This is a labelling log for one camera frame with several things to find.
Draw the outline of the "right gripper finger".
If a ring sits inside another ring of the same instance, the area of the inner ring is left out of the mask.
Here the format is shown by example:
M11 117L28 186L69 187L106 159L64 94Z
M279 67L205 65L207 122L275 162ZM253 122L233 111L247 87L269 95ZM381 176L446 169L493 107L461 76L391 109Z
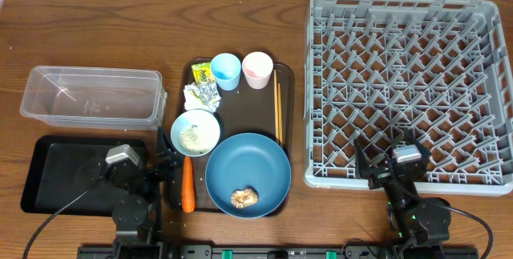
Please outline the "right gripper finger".
M407 129L403 131L405 141L408 145L414 145L423 159L429 159L431 152L425 148L418 140L415 139L414 134L411 130Z
M378 169L370 168L369 163L366 159L366 156L365 156L362 148L360 147L357 139L355 139L353 141L353 145L354 145L355 152L356 152L355 153L355 157L356 157L355 165L356 165L358 177L361 179L371 179L371 178L377 179L378 178Z

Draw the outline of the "white tissue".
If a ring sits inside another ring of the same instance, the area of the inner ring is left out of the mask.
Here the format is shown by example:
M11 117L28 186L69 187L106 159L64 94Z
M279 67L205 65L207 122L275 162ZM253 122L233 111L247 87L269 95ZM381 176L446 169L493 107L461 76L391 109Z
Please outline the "white tissue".
M216 83L188 84L184 87L184 98L186 111L201 109L214 113L221 101Z

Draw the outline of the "orange carrot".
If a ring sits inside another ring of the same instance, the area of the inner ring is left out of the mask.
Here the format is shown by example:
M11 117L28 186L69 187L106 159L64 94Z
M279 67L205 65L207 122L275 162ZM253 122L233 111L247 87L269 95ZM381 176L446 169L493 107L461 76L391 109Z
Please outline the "orange carrot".
M193 212L196 208L193 166L189 156L185 156L183 162L181 205L185 213Z

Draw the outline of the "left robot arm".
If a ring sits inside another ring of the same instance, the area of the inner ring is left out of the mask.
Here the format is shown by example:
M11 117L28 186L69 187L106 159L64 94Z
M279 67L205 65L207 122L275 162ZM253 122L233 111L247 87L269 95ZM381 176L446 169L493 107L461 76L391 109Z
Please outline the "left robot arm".
M114 258L177 258L176 248L163 239L160 184L173 177L180 156L162 127L158 128L158 164L145 167L133 148L124 144L108 151L103 178L127 190L111 213L116 225Z

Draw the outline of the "light blue cup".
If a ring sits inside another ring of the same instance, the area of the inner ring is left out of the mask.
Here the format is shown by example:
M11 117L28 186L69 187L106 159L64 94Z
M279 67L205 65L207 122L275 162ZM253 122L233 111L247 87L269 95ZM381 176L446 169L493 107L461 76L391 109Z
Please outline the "light blue cup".
M225 90L234 90L240 82L241 62L233 54L221 53L210 62L211 72L217 85Z

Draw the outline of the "light blue bowl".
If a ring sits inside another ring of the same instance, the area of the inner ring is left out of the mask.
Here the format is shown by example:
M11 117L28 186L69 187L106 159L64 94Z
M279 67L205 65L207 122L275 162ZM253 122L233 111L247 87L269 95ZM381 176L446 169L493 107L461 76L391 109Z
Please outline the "light blue bowl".
M220 139L216 117L205 110L191 110L179 115L171 128L174 148L185 156L197 157L210 152Z

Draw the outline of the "pink cup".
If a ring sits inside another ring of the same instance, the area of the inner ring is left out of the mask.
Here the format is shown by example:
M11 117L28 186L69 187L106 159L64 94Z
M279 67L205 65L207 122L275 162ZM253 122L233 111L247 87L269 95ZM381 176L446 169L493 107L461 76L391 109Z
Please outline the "pink cup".
M242 71L251 88L263 89L268 84L273 72L273 61L264 52L252 52L244 57Z

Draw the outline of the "yellow green snack wrapper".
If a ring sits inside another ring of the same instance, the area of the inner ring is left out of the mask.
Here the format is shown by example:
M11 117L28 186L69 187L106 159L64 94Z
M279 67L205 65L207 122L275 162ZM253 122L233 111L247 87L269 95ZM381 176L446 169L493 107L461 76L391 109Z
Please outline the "yellow green snack wrapper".
M197 85L215 82L215 77L211 71L211 63L195 63L191 65L191 69Z

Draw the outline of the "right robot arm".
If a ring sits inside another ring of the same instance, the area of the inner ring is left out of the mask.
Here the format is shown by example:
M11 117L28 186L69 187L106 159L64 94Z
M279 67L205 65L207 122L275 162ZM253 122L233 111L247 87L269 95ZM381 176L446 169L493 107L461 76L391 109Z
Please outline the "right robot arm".
M449 239L450 211L440 198L421 198L414 181L426 174L431 152L409 130L403 132L406 145L396 147L385 164L372 167L355 140L357 176L368 180L369 189L384 189L387 214L399 238L382 247L377 258L444 258L442 242Z

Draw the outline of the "white rice pile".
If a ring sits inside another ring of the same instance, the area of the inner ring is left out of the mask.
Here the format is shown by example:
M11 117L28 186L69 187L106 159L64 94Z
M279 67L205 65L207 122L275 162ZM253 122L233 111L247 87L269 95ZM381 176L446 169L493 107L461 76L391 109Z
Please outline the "white rice pile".
M179 142L187 154L199 156L215 146L216 134L207 127L189 125L180 132Z

